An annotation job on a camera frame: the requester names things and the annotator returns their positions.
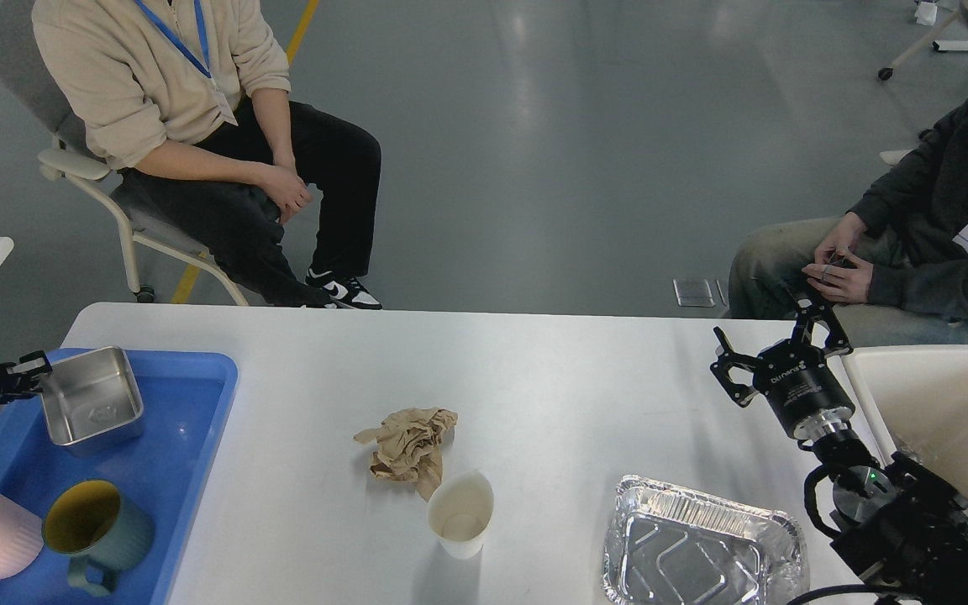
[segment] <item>hand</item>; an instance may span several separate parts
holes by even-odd
[[[857,214],[848,212],[814,250],[814,263],[828,265],[834,258],[846,257],[854,252],[857,248],[857,239],[868,228],[865,221],[861,221]]]
[[[312,193],[292,168],[262,165],[257,184],[279,207],[281,225],[285,225],[293,215],[312,201]]]
[[[841,254],[854,268],[813,263],[805,265],[802,273],[809,276],[809,286],[821,292],[832,303],[868,303],[869,284],[872,283],[872,263],[850,252]]]

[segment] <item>brown paper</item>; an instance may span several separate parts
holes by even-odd
[[[368,470],[379,479],[411,481],[418,494],[430,499],[443,481],[443,433],[458,422],[458,414],[443,408],[408,408],[396,411],[379,429],[354,435],[358,444],[376,441]]]

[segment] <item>sleeve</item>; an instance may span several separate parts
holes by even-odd
[[[876,266],[869,303],[968,320],[968,258],[906,269]]]
[[[918,148],[876,179],[861,200],[850,208],[869,226],[871,236],[883,233],[884,227],[903,215],[929,206],[944,161],[944,150],[967,115],[968,98],[934,124]]]
[[[85,123],[92,153],[132,167],[166,141],[159,108],[105,43],[59,24],[34,19],[32,26],[47,71]]]
[[[235,0],[238,31],[231,38],[230,54],[246,95],[258,88],[291,91],[289,61],[271,26],[260,14],[259,0]]]

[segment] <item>blue tray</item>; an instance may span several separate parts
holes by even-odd
[[[51,361],[86,349],[50,352]],[[88,457],[47,436],[38,397],[0,414],[0,492],[42,519],[59,494],[84,479],[108,479],[155,520],[155,540],[124,571],[110,597],[66,585],[69,560],[44,547],[31,566],[0,581],[0,605],[162,605],[181,560],[204,482],[234,398],[238,368],[218,353],[127,351],[145,402],[145,432]]]

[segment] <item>beige sweatshirt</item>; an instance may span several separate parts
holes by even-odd
[[[192,0],[143,0],[204,62]],[[286,53],[259,0],[201,0],[218,89],[238,107],[258,88],[289,92]],[[88,148],[115,169],[166,139],[193,145],[223,120],[212,85],[134,0],[35,0],[39,53],[87,127]]]

